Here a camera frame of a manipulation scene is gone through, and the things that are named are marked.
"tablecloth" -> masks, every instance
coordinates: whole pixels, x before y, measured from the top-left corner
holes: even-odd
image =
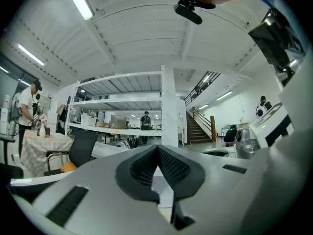
[[[36,177],[47,163],[47,151],[69,151],[73,140],[56,133],[45,138],[37,136],[37,132],[25,131],[21,162],[32,177]]]

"cap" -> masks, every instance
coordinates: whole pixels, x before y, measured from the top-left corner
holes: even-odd
[[[43,88],[41,87],[41,83],[40,83],[39,79],[34,80],[32,83],[36,86],[36,90],[38,90],[38,91],[43,90]]]

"metal railing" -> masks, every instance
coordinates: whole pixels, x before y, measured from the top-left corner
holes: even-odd
[[[200,121],[205,128],[207,128],[211,132],[211,139],[213,142],[216,141],[216,129],[215,129],[215,119],[214,116],[210,117],[210,120],[208,120],[204,115],[202,115],[200,112],[198,112],[195,107],[189,110],[189,113],[191,117],[195,121]]]
[[[217,72],[207,71],[200,82],[185,98],[186,106],[196,99],[206,88],[208,88],[221,74]]]

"ceiling light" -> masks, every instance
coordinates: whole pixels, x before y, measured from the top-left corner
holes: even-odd
[[[221,100],[223,97],[226,97],[226,96],[228,96],[229,94],[232,94],[232,93],[233,93],[233,91],[227,92],[225,95],[223,95],[223,96],[219,97],[218,99],[216,99],[216,101],[219,101],[219,100]]]
[[[199,110],[205,108],[206,106],[207,106],[207,104],[206,104],[206,105],[203,105],[202,107],[199,108]]]
[[[4,71],[5,73],[9,73],[6,69],[2,68],[1,66],[0,66],[0,70]]]
[[[297,62],[297,60],[293,60],[293,61],[290,63],[289,67],[293,66],[296,62]]]
[[[25,49],[23,46],[19,44],[19,48],[24,51],[28,56],[30,56],[32,59],[34,59],[38,64],[41,66],[44,66],[44,63],[40,61],[37,57],[35,57],[32,53],[30,53],[27,49]]]
[[[93,16],[85,0],[73,0],[73,2],[85,20],[88,20]]]
[[[270,25],[271,25],[271,23],[270,23],[270,21],[269,21],[269,20],[265,19],[265,22],[266,22],[266,24],[267,24],[268,26],[270,26]]]
[[[20,80],[20,79],[19,79],[19,81],[20,81],[21,83],[25,84],[25,85],[30,86],[30,84],[29,84],[29,83],[26,83],[26,82],[25,82],[25,81],[23,81],[23,80]]]
[[[209,76],[206,76],[206,78],[204,79],[204,81],[203,82],[205,82],[206,80],[208,80],[209,79]]]

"orange cushion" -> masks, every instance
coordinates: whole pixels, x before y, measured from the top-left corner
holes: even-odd
[[[72,162],[66,162],[64,164],[64,166],[61,167],[61,171],[62,172],[69,172],[69,171],[73,171],[76,170],[77,167],[72,163]]]

